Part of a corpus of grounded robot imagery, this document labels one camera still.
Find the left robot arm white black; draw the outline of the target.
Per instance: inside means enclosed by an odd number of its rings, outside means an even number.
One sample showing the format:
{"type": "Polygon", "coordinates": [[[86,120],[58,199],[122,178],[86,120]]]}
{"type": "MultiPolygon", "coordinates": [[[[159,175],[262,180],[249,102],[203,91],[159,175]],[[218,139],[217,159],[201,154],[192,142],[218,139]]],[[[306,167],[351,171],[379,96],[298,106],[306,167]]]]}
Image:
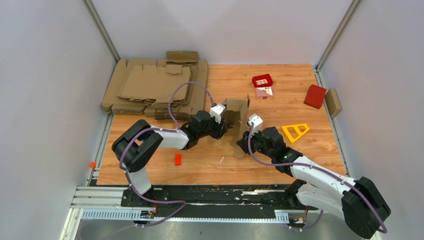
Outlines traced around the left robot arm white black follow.
{"type": "Polygon", "coordinates": [[[116,139],[111,149],[134,192],[135,202],[146,207],[153,201],[147,163],[157,149],[188,150],[203,137],[220,139],[227,130],[221,115],[205,110],[198,111],[179,129],[159,128],[141,119],[116,139]]]}

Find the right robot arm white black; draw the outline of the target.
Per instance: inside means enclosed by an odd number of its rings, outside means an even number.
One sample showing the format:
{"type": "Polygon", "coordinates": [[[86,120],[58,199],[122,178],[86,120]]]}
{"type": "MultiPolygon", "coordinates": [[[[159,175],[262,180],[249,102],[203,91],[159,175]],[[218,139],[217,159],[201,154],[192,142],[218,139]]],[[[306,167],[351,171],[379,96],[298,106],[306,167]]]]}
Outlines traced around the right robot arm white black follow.
{"type": "Polygon", "coordinates": [[[384,221],[391,215],[391,209],[369,178],[343,176],[316,164],[288,147],[275,127],[245,131],[236,144],[251,156],[260,153],[269,157],[270,166],[296,178],[295,188],[285,195],[290,208],[304,205],[328,212],[364,239],[371,239],[376,232],[388,232],[384,221]]]}

